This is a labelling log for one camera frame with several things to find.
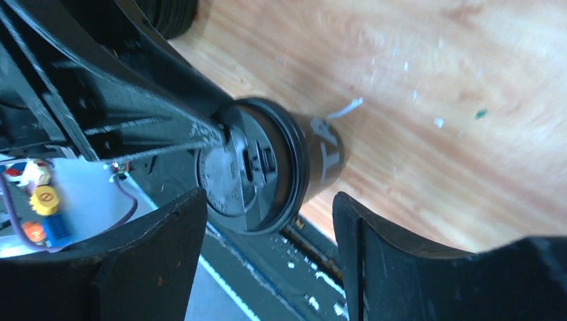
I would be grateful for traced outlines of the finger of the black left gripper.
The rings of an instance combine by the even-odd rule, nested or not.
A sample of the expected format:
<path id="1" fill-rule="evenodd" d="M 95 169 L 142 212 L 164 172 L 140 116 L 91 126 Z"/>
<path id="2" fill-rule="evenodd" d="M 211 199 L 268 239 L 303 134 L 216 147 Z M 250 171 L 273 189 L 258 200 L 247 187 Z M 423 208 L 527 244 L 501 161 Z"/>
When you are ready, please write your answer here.
<path id="1" fill-rule="evenodd" d="M 122 161 L 225 142 L 230 96 L 135 1 L 1 2 L 1 153 Z"/>

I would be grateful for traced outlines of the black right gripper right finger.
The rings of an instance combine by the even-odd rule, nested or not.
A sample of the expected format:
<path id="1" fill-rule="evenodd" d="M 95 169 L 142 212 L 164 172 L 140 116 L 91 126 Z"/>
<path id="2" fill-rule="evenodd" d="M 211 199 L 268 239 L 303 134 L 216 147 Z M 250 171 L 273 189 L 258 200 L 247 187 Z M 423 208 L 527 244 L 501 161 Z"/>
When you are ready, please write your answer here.
<path id="1" fill-rule="evenodd" d="M 332 216 L 351 320 L 565 320 L 566 238 L 481 253 L 385 219 L 346 193 Z"/>

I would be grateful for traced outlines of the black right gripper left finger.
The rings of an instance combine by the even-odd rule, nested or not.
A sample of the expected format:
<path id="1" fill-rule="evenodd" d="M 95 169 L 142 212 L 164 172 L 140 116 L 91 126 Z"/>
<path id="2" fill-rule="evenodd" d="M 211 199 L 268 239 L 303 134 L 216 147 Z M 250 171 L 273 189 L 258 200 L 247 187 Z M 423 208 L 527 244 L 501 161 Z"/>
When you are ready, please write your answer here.
<path id="1" fill-rule="evenodd" d="M 121 227 L 1 260 L 2 320 L 183 320 L 207 223 L 195 188 Z"/>

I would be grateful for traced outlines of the clear brown plastic cup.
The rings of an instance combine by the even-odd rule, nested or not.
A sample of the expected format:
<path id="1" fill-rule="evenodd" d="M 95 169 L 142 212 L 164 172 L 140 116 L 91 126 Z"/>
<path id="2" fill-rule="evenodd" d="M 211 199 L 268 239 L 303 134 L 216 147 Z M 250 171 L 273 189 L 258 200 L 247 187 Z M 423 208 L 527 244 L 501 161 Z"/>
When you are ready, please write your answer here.
<path id="1" fill-rule="evenodd" d="M 330 121 L 305 114 L 293 117 L 302 131 L 307 152 L 308 183 L 303 200 L 307 203 L 335 183 L 344 168 L 346 149 Z"/>

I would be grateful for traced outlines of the black cup lid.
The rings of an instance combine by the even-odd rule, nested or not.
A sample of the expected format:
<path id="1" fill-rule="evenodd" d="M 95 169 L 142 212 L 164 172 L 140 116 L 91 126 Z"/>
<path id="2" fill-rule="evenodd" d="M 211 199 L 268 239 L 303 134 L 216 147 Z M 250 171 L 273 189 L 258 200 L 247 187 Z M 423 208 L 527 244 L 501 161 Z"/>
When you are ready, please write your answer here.
<path id="1" fill-rule="evenodd" d="M 306 196 L 306 139 L 297 120 L 265 98 L 244 98 L 215 115 L 226 143 L 195 157 L 212 222 L 243 235 L 281 231 Z"/>

